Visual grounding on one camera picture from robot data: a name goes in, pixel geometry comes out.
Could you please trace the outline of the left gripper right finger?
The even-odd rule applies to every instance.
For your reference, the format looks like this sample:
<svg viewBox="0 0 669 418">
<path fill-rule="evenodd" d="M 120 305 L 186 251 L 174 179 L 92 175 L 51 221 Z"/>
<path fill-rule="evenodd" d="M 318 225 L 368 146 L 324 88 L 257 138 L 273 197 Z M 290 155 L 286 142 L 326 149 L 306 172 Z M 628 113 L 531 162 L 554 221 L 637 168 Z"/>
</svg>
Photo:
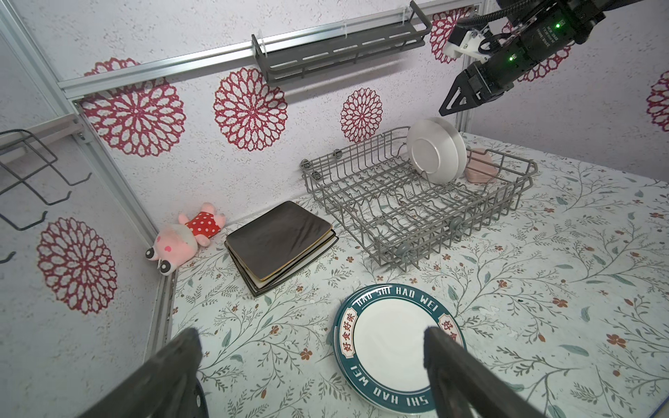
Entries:
<svg viewBox="0 0 669 418">
<path fill-rule="evenodd" d="M 540 417 L 439 327 L 424 332 L 423 365 L 439 417 Z"/>
</svg>

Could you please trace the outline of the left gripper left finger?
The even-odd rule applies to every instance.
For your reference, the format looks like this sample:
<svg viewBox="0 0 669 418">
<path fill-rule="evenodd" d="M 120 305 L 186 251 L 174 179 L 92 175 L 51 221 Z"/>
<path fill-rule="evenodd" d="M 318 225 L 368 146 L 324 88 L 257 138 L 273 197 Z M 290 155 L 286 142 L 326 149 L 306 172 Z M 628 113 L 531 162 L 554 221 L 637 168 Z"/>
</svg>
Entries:
<svg viewBox="0 0 669 418">
<path fill-rule="evenodd" d="M 181 331 L 83 417 L 194 417 L 199 332 Z"/>
</svg>

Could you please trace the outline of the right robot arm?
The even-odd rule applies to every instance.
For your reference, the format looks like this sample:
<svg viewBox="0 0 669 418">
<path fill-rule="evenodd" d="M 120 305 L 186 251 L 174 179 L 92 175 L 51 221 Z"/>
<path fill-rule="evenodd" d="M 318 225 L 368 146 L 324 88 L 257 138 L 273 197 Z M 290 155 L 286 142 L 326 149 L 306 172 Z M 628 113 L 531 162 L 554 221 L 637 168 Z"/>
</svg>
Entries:
<svg viewBox="0 0 669 418">
<path fill-rule="evenodd" d="M 631 1 L 500 1 L 500 9 L 462 17 L 444 54 L 471 57 L 439 114 L 448 116 L 502 97 L 514 83 L 570 44 L 583 45 L 607 11 Z"/>
</svg>

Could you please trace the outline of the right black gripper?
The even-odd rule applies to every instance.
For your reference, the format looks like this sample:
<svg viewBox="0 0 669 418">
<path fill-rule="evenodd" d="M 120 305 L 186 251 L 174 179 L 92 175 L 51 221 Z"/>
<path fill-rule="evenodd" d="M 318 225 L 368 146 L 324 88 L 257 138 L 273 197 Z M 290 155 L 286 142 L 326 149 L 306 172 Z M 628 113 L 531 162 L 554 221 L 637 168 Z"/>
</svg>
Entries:
<svg viewBox="0 0 669 418">
<path fill-rule="evenodd" d="M 458 74 L 439 114 L 445 117 L 493 101 L 518 79 L 545 77 L 569 57 L 575 34 L 575 24 L 565 10 L 541 12 L 487 62 L 473 64 Z"/>
</svg>

